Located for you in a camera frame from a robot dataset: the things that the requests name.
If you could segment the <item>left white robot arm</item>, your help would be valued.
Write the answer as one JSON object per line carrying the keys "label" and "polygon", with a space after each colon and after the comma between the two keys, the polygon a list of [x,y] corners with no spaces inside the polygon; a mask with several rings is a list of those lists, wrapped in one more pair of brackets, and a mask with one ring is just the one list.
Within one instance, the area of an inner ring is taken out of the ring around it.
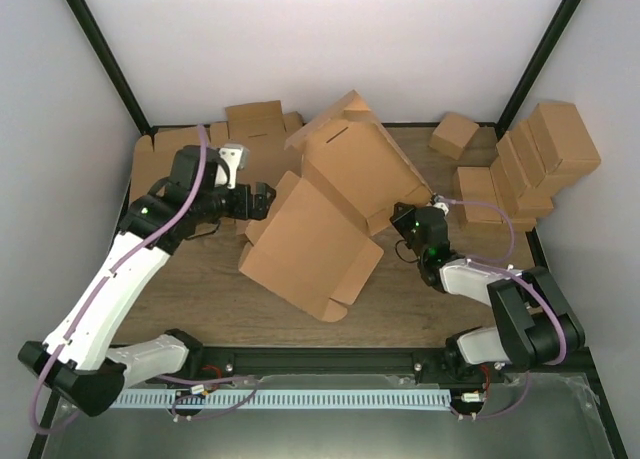
{"label": "left white robot arm", "polygon": [[129,206],[107,259],[72,311],[44,341],[28,341],[19,351],[40,385],[95,417],[131,386],[159,376],[191,383],[203,374],[202,343],[179,329],[132,346],[111,343],[143,289],[198,226],[267,216],[275,190],[236,179],[248,157],[238,144],[190,145],[175,154],[170,173]]}

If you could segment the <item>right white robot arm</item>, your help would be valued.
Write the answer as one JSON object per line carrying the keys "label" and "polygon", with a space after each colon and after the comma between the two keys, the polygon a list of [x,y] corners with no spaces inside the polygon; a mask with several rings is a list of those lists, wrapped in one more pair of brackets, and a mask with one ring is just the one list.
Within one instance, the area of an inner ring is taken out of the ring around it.
{"label": "right white robot arm", "polygon": [[423,282],[441,292],[488,306],[493,327],[446,340],[444,368],[458,382],[494,363],[530,370],[556,365],[580,350],[586,334],[551,272],[481,264],[450,245],[446,215],[453,200],[434,197],[426,206],[394,205],[390,223],[400,234]]}

